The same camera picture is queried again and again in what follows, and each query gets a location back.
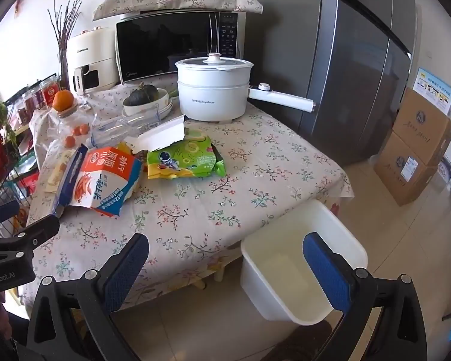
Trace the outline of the upper cardboard box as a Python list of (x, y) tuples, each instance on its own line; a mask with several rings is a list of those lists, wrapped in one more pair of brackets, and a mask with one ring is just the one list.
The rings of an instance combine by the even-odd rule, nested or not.
[(451, 142), (451, 118), (406, 88), (393, 132), (425, 165), (438, 165)]

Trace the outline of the white plastic trash bin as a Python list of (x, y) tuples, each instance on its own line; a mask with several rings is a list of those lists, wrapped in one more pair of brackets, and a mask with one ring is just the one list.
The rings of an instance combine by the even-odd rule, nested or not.
[(240, 284), (264, 319), (314, 325), (332, 306), (303, 254), (303, 241), (318, 233), (352, 268), (366, 268), (365, 248), (318, 200), (308, 200), (241, 242)]

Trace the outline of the cardboard box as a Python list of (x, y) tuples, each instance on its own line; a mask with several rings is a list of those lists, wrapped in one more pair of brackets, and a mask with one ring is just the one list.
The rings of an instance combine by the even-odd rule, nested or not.
[(374, 171), (399, 206), (416, 200), (437, 172), (426, 165), (394, 132), (382, 149)]
[(451, 142), (451, 118), (406, 88), (393, 132), (425, 165), (438, 165)]

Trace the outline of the dried branches in vase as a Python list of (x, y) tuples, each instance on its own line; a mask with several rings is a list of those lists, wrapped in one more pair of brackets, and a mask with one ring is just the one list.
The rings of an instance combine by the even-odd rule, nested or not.
[(57, 42), (57, 57), (60, 67), (59, 84), (63, 90), (70, 89), (66, 53), (72, 31), (81, 13), (82, 2), (83, 0), (69, 0), (63, 9), (63, 5), (58, 6), (57, 0), (53, 0), (53, 10), (47, 10)]

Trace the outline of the clear plastic water bottle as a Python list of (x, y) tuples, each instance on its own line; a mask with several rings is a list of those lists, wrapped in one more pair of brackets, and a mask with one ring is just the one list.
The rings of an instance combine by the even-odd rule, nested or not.
[(94, 125), (84, 145), (90, 149), (114, 147), (128, 137), (136, 138), (157, 127), (160, 122), (156, 108), (132, 116), (118, 116)]

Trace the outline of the red label glass jar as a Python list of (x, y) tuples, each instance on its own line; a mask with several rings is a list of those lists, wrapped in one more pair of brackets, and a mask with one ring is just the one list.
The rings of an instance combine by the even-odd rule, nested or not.
[(54, 102), (54, 97), (57, 92), (60, 91), (57, 79), (55, 77), (49, 77), (40, 83), (40, 91), (44, 98), (45, 105), (51, 107)]

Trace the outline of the white electric cooking pot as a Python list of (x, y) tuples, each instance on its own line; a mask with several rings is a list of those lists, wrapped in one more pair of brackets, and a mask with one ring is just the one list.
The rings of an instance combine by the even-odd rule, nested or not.
[(249, 99), (303, 112), (313, 100), (273, 91), (269, 84), (250, 85), (253, 63), (211, 53), (176, 62), (178, 100), (182, 113), (199, 122), (228, 122), (244, 115)]

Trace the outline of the brown fuzzy slipper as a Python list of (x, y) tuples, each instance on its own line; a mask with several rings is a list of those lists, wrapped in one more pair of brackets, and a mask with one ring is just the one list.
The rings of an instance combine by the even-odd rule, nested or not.
[(261, 361), (313, 360), (331, 333), (332, 326), (325, 320), (311, 326), (299, 326)]

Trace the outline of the green snack bag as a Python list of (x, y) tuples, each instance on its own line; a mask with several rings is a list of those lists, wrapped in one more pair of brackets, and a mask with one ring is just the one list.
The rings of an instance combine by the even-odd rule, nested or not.
[(226, 164), (209, 136), (185, 129), (185, 138), (147, 153), (147, 178), (205, 178), (226, 175)]

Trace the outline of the grey refrigerator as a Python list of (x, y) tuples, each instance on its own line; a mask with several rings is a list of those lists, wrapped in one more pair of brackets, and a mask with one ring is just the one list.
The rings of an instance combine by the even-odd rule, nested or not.
[(262, 108), (339, 165), (376, 155), (411, 70), (415, 0), (258, 0), (244, 56), (252, 83), (314, 101), (302, 112)]

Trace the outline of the blue white leaflet box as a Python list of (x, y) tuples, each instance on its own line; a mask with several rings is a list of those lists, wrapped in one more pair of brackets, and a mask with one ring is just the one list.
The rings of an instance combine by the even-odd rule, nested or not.
[(445, 81), (419, 68), (413, 90), (451, 118), (451, 86)]

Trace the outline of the large orange fruit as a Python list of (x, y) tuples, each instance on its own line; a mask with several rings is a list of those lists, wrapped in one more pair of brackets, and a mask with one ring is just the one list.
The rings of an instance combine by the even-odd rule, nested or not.
[(74, 102), (74, 95), (69, 90), (60, 90), (54, 96), (53, 109), (61, 113), (71, 108)]

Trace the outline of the white stacked plate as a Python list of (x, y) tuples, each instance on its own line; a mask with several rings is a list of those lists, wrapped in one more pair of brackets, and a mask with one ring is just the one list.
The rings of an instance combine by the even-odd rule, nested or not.
[(172, 101), (170, 100), (169, 97), (165, 96), (154, 102), (146, 103), (146, 104), (142, 104), (142, 105), (137, 105), (137, 106), (124, 105), (122, 114), (124, 116), (132, 116), (137, 113), (145, 112), (145, 111), (151, 109), (152, 111), (154, 111), (154, 110), (157, 111), (157, 113), (159, 114), (159, 119), (162, 120), (165, 118), (165, 116), (167, 116), (167, 114), (170, 113), (172, 108), (173, 108)]

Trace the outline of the dark green squash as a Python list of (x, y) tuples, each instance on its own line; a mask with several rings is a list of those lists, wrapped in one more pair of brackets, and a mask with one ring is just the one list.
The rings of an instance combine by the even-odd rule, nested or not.
[(155, 86), (142, 83), (124, 100), (124, 106), (140, 106), (155, 102), (159, 98), (159, 90)]

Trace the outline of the white ceramic bowl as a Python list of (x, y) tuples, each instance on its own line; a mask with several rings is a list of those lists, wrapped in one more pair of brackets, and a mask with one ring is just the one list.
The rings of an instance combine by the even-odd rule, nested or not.
[(131, 95), (123, 102), (123, 114), (125, 116), (132, 116), (137, 113), (145, 112), (146, 110), (156, 110), (159, 114), (159, 118), (163, 119), (173, 108), (172, 100), (169, 98), (169, 94), (165, 89), (158, 88), (158, 99), (145, 102), (145, 100), (135, 100), (136, 97)]

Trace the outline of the blue white milk carton box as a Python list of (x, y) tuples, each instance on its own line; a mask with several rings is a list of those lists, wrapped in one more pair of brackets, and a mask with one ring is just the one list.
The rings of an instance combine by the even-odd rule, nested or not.
[(142, 173), (142, 162), (115, 147), (80, 145), (67, 163), (58, 186), (53, 214), (68, 206), (92, 209), (105, 216), (120, 214)]

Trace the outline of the glass jar with wooden lid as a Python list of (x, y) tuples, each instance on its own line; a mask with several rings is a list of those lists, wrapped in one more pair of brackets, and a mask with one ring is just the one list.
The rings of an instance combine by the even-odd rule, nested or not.
[(74, 136), (75, 146), (80, 146), (85, 143), (90, 136), (95, 115), (92, 107), (88, 103), (75, 103), (71, 108), (64, 112), (58, 113), (54, 109), (50, 112), (51, 117), (51, 135), (58, 140), (58, 143), (64, 148), (64, 141), (66, 136), (73, 135), (75, 127), (83, 124), (88, 124), (89, 131), (85, 135)]

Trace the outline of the floral tablecloth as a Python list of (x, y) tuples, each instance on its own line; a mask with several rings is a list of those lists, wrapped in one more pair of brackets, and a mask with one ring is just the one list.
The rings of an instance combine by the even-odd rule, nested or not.
[(125, 300), (134, 307), (223, 269), (239, 258), (245, 236), (302, 202), (316, 199), (338, 211), (354, 194), (338, 164), (253, 105), (229, 124), (188, 126), (211, 138), (225, 176), (141, 178), (117, 217), (67, 208), (58, 234), (35, 251), (35, 280), (20, 288), (25, 305), (45, 276), (77, 279), (142, 233), (150, 253)]

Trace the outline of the black microwave oven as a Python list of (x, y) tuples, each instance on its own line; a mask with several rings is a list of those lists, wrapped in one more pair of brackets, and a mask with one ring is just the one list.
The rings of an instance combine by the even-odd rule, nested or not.
[(236, 12), (142, 12), (117, 22), (115, 32), (122, 83), (175, 72), (177, 61), (210, 53), (238, 57)]

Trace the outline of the yellow bread package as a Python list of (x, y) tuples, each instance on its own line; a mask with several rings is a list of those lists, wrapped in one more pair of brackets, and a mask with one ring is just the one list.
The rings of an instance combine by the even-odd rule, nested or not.
[(49, 176), (47, 183), (45, 184), (45, 191), (49, 193), (55, 193), (58, 190), (63, 175), (65, 174), (66, 167), (69, 160), (74, 154), (74, 149), (67, 149), (57, 159), (54, 169)]

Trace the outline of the lower cardboard box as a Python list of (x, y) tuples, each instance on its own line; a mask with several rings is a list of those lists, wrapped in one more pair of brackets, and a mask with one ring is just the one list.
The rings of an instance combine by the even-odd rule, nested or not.
[(382, 149), (374, 171), (399, 206), (416, 200), (437, 172), (426, 165), (394, 132)]

